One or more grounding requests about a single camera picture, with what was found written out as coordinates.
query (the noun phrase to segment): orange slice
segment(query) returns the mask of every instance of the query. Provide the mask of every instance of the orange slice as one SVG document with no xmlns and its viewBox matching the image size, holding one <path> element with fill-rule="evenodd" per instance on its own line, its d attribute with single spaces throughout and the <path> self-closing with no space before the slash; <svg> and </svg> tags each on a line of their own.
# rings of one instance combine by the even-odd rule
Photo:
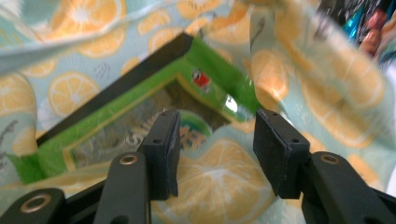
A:
<svg viewBox="0 0 396 224">
<path fill-rule="evenodd" d="M 49 105 L 53 112 L 65 117 L 90 100 L 99 92 L 99 86 L 78 72 L 67 72 L 49 86 Z"/>
<path fill-rule="evenodd" d="M 177 35 L 183 32 L 183 29 L 178 27 L 173 28 L 164 28 L 158 31 L 148 42 L 148 50 L 150 53 L 154 52 L 155 50 L 159 49 Z"/>
<path fill-rule="evenodd" d="M 231 123 L 231 126 L 233 126 L 233 128 L 235 128 L 239 131 L 242 131 L 244 133 L 252 133 L 252 132 L 254 132 L 255 123 L 256 123 L 256 120 L 251 119 L 251 120 L 245 121 L 245 122 L 235 121 L 235 122 Z"/>
<path fill-rule="evenodd" d="M 21 76 L 0 77 L 0 117 L 15 112 L 34 112 L 35 95 Z"/>
<path fill-rule="evenodd" d="M 302 84 L 308 107 L 335 139 L 355 148 L 367 147 L 373 141 L 369 125 L 333 87 L 309 80 Z"/>
<path fill-rule="evenodd" d="M 46 133 L 46 131 L 44 130 L 35 130 L 35 139 L 38 139 L 39 137 L 44 135 L 44 133 Z"/>
<path fill-rule="evenodd" d="M 325 146 L 312 134 L 310 133 L 302 133 L 302 135 L 308 140 L 310 146 L 309 151 L 311 153 L 319 152 L 319 151 L 328 151 Z"/>
<path fill-rule="evenodd" d="M 185 32 L 189 35 L 196 36 L 200 29 L 209 23 L 209 20 L 205 17 L 195 20 L 192 22 L 185 30 Z"/>
<path fill-rule="evenodd" d="M 337 55 L 342 56 L 332 57 L 329 61 L 353 104 L 369 108 L 381 102 L 386 86 L 376 65 L 354 49 L 342 50 Z"/>
<path fill-rule="evenodd" d="M 347 157 L 350 165 L 356 172 L 361 176 L 361 178 L 372 188 L 384 190 L 384 186 L 378 178 L 378 175 L 374 170 L 363 161 L 358 155 L 352 154 Z"/>
<path fill-rule="evenodd" d="M 236 23 L 231 23 L 226 27 L 213 30 L 207 36 L 211 39 L 216 40 L 217 42 L 230 44 L 230 45 L 239 45 L 245 44 L 249 40 L 249 28 L 250 27 L 250 18 L 248 16 L 244 17 L 240 21 Z"/>
<path fill-rule="evenodd" d="M 304 53 L 296 47 L 295 40 L 300 36 L 305 18 L 301 13 L 304 6 L 298 3 L 288 4 L 283 10 L 276 10 L 274 32 L 278 42 L 289 53 L 289 56 L 305 71 L 312 69 L 313 64 L 307 60 Z"/>
<path fill-rule="evenodd" d="M 127 72 L 129 72 L 131 69 L 133 69 L 135 66 L 137 66 L 140 63 L 140 60 L 137 57 L 134 57 L 130 60 L 128 60 L 121 68 L 121 75 L 125 75 Z"/>
<path fill-rule="evenodd" d="M 250 17 L 248 7 L 237 1 L 233 3 L 228 17 L 215 18 L 208 26 L 207 36 L 220 43 L 239 45 L 249 41 Z"/>
<path fill-rule="evenodd" d="M 260 165 L 231 139 L 220 139 L 199 160 L 180 157 L 178 197 L 153 203 L 166 222 L 246 223 L 272 201 Z"/>
<path fill-rule="evenodd" d="M 43 37 L 57 39 L 92 33 L 122 18 L 125 10 L 124 0 L 61 1 L 50 23 L 52 32 Z"/>
<path fill-rule="evenodd" d="M 187 0 L 178 1 L 177 10 L 184 19 L 192 20 L 198 15 L 216 8 L 221 0 Z"/>
<path fill-rule="evenodd" d="M 35 153 L 37 151 L 35 129 L 26 128 L 22 130 L 12 143 L 12 150 L 17 156 L 25 156 Z"/>
<path fill-rule="evenodd" d="M 125 41 L 125 28 L 118 28 L 109 34 L 83 45 L 78 51 L 91 58 L 106 57 L 114 54 Z"/>
<path fill-rule="evenodd" d="M 151 13 L 147 18 L 137 24 L 137 32 L 144 35 L 170 21 L 171 18 L 165 10 L 158 10 Z"/>
<path fill-rule="evenodd" d="M 50 59 L 39 64 L 25 67 L 21 72 L 27 77 L 46 77 L 53 72 L 56 63 L 56 59 Z"/>
<path fill-rule="evenodd" d="M 282 100 L 289 92 L 287 68 L 272 52 L 261 50 L 251 60 L 255 87 L 268 92 L 275 100 Z"/>
</svg>

